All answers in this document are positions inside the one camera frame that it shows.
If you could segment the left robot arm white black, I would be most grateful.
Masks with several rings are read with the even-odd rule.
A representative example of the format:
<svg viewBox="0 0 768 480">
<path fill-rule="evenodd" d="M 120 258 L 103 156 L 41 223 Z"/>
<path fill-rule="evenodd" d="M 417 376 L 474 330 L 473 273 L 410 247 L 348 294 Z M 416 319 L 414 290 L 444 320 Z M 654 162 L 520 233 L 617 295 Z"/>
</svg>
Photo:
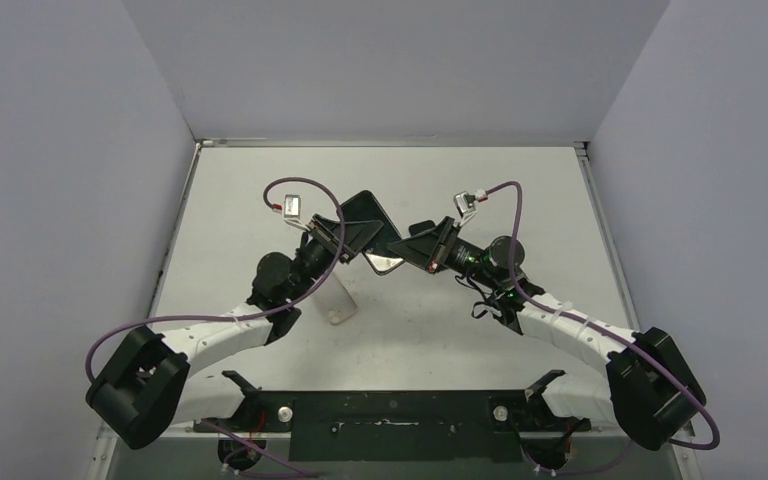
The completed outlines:
<svg viewBox="0 0 768 480">
<path fill-rule="evenodd" d="M 270 252 L 257 263 L 251 295 L 223 315 L 172 315 L 176 329 L 156 332 L 152 320 L 121 327 L 124 337 L 99 373 L 89 373 L 87 405 L 127 446 L 143 448 L 171 425 L 221 418 L 242 431 L 257 420 L 257 389 L 233 372 L 201 371 L 244 350 L 276 342 L 295 325 L 298 305 L 339 263 L 376 243 L 379 218 L 331 221 L 315 216 L 293 256 Z"/>
</svg>

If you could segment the black phone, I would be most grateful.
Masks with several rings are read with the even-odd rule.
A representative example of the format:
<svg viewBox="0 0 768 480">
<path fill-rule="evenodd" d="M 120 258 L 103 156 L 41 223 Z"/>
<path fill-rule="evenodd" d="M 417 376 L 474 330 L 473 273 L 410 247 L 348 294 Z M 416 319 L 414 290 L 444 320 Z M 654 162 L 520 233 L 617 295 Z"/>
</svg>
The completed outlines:
<svg viewBox="0 0 768 480">
<path fill-rule="evenodd" d="M 373 272 L 379 276 L 388 275 L 404 263 L 403 258 L 378 255 L 372 251 L 365 251 L 363 256 Z"/>
<path fill-rule="evenodd" d="M 424 220 L 409 226 L 411 238 L 417 238 L 430 235 L 435 231 L 436 224 L 432 220 Z"/>
</svg>

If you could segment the black phone case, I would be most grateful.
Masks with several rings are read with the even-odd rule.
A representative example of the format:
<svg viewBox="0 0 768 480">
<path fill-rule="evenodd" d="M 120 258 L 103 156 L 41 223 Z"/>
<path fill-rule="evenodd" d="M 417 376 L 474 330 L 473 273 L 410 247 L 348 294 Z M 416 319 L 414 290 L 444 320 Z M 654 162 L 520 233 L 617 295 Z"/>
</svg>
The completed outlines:
<svg viewBox="0 0 768 480">
<path fill-rule="evenodd" d="M 366 253 L 397 258 L 397 255 L 389 250 L 391 243 L 402 239 L 400 232 L 390 219 L 378 199 L 370 190 L 363 190 L 341 205 L 344 219 L 349 223 L 379 221 L 381 228 L 371 237 L 363 247 Z"/>
</svg>

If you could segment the beige phone case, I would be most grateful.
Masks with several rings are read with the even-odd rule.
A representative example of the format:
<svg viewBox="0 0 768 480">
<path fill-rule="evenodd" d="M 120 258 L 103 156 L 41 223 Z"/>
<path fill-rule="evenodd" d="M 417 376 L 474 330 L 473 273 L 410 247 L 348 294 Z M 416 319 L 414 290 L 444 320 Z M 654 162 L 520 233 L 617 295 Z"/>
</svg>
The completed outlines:
<svg viewBox="0 0 768 480">
<path fill-rule="evenodd" d="M 358 305 L 335 273 L 322 283 L 310 300 L 331 326 L 337 326 L 358 312 Z"/>
</svg>

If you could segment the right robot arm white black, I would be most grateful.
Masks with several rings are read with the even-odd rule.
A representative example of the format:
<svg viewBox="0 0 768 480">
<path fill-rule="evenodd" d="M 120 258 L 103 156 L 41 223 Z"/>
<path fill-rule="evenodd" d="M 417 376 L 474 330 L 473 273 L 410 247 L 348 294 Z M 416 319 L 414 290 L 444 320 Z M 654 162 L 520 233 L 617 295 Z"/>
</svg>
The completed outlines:
<svg viewBox="0 0 768 480">
<path fill-rule="evenodd" d="M 408 238 L 389 242 L 392 255 L 430 274 L 451 270 L 472 286 L 489 289 L 485 303 L 517 334 L 541 340 L 599 374 L 597 380 L 565 373 L 527 391 L 525 414 L 548 429 L 563 417 L 616 425 L 637 445 L 657 450 L 670 442 L 707 399 L 665 331 L 645 332 L 596 320 L 527 278 L 522 244 L 500 236 L 481 248 L 460 238 L 450 217 L 412 227 Z"/>
</svg>

